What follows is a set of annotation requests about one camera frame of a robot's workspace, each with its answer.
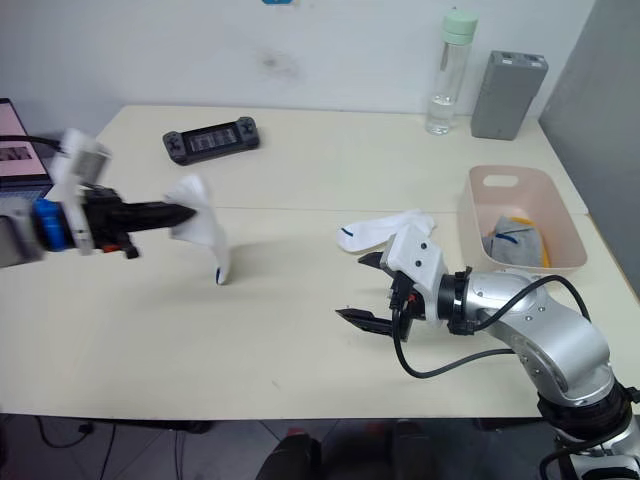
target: white wall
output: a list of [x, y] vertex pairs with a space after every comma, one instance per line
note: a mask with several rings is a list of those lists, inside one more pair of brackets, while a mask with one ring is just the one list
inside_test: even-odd
[[544, 54], [538, 115], [594, 0], [0, 0], [0, 96], [32, 133], [126, 103], [418, 112], [453, 5], [480, 15], [459, 111], [492, 49]]

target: water bottle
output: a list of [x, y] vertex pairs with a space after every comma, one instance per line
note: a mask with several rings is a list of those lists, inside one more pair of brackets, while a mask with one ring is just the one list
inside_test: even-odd
[[476, 15], [462, 10], [452, 10], [444, 17], [440, 68], [427, 104], [429, 133], [444, 135], [449, 132], [477, 24]]

